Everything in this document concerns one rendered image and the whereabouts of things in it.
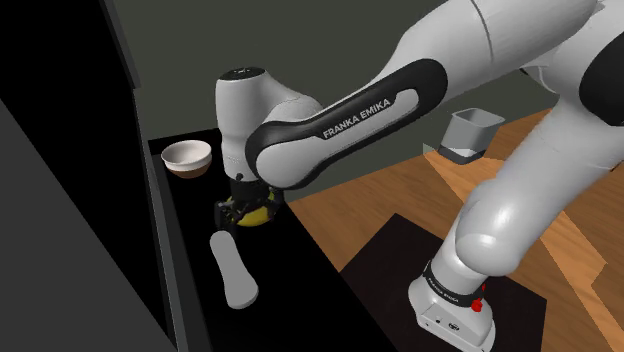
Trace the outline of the yellow round fruit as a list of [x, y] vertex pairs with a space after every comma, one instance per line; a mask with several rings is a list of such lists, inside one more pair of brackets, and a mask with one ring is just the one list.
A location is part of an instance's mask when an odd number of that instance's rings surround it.
[[265, 199], [257, 199], [240, 211], [238, 226], [256, 227], [271, 221], [276, 213], [275, 195], [270, 192]]

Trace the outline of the white and brown bowl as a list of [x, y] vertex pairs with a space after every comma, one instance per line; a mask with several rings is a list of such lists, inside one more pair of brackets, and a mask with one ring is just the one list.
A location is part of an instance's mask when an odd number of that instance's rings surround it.
[[183, 140], [166, 147], [161, 159], [174, 175], [192, 179], [203, 175], [210, 167], [212, 147], [201, 140]]

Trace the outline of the white vase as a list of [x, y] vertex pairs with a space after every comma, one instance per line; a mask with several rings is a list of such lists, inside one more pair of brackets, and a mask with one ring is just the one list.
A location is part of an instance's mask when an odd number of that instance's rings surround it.
[[220, 270], [228, 306], [240, 310], [254, 303], [259, 286], [248, 271], [233, 236], [224, 230], [210, 237], [210, 248]]

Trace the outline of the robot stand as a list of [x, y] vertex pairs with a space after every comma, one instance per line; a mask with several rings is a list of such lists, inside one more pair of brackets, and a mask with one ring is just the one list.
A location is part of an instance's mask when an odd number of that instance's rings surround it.
[[[397, 352], [460, 352], [418, 326], [408, 286], [442, 240], [393, 215], [341, 275]], [[486, 281], [496, 335], [491, 352], [541, 352], [547, 300], [508, 277]]]

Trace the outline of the grey square bin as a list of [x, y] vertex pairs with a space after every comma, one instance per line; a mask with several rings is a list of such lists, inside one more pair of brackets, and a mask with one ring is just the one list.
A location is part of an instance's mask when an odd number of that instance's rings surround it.
[[452, 114], [437, 152], [458, 165], [481, 158], [505, 119], [479, 108]]

